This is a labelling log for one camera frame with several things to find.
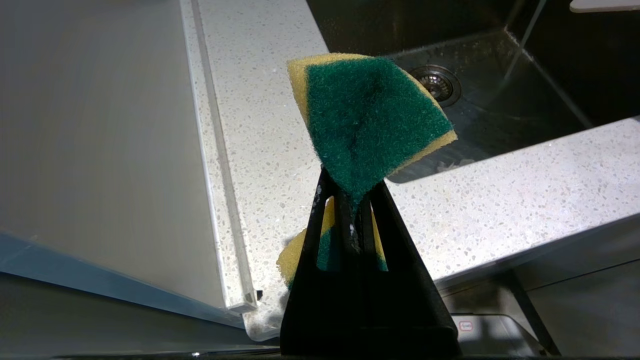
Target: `kitchen sink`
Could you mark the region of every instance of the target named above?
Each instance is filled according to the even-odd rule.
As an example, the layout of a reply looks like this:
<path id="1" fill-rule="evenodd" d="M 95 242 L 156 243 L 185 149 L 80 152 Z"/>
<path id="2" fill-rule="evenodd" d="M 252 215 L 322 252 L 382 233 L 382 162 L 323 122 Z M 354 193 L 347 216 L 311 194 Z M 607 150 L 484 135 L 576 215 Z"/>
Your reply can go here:
<path id="1" fill-rule="evenodd" d="M 307 3 L 331 52 L 393 60 L 454 125 L 459 140 L 396 183 L 640 113 L 640 12 L 576 14 L 569 0 Z"/>

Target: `drain strainer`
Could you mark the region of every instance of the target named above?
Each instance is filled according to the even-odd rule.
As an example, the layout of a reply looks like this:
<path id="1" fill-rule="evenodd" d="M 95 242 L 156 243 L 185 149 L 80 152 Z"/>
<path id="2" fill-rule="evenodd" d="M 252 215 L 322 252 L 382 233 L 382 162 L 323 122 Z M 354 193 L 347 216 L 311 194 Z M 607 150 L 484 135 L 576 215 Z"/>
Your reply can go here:
<path id="1" fill-rule="evenodd" d="M 425 65 L 411 70 L 410 74 L 443 108 L 452 105 L 460 98 L 461 87 L 458 78 L 444 67 Z"/>

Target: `sponge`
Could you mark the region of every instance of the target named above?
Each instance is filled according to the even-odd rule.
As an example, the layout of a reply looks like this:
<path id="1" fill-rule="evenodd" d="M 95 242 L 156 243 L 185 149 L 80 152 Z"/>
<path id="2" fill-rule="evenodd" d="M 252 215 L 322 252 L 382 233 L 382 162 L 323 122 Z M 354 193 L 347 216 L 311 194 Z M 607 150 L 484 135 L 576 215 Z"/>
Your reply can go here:
<path id="1" fill-rule="evenodd" d="M 380 234 L 376 225 L 376 218 L 371 211 L 371 220 L 373 222 L 373 240 L 376 246 L 378 258 L 378 268 L 387 271 L 387 261 L 385 253 L 382 250 L 382 242 L 380 242 Z M 330 197 L 324 206 L 324 216 L 322 219 L 322 229 L 320 230 L 320 245 L 318 248 L 318 258 L 316 266 L 320 270 L 339 271 L 340 270 L 340 244 L 334 236 L 333 225 L 335 224 L 335 214 L 333 210 L 333 197 Z M 307 230 L 304 229 L 300 234 L 296 235 L 285 249 L 278 256 L 276 264 L 280 268 L 280 274 L 284 278 L 289 288 L 293 283 L 293 277 L 296 275 L 298 260 L 302 253 L 302 246 L 305 243 Z"/>
<path id="2" fill-rule="evenodd" d="M 385 176 L 457 139 L 431 94 L 411 75 L 384 58 L 324 54 L 289 62 L 289 79 L 314 148 L 355 209 Z M 372 213 L 378 265 L 386 262 Z M 333 204 L 325 206 L 316 265 L 335 270 Z M 278 257 L 291 286 L 307 230 Z"/>

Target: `countertop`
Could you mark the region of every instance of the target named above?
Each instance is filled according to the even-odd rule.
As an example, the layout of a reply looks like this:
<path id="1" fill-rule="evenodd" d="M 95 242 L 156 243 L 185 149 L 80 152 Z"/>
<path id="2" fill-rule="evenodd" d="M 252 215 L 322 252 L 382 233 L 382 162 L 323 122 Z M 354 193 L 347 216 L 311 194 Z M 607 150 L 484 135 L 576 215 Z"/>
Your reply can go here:
<path id="1" fill-rule="evenodd" d="M 286 61 L 327 48 L 304 1 L 182 9 L 226 305 L 265 340 L 287 298 L 276 259 L 306 226 L 319 175 Z M 441 279 L 640 213 L 638 134 L 640 122 L 621 120 L 387 185 Z"/>

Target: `sink drain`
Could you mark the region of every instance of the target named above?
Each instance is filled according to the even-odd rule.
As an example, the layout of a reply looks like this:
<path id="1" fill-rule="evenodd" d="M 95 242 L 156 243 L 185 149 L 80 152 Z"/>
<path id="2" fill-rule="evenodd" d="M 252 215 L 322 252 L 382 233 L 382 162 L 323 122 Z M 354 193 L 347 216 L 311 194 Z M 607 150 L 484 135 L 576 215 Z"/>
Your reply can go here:
<path id="1" fill-rule="evenodd" d="M 410 74 L 443 108 L 452 105 L 460 98 L 461 88 L 458 78 L 444 67 L 425 65 L 411 70 Z"/>

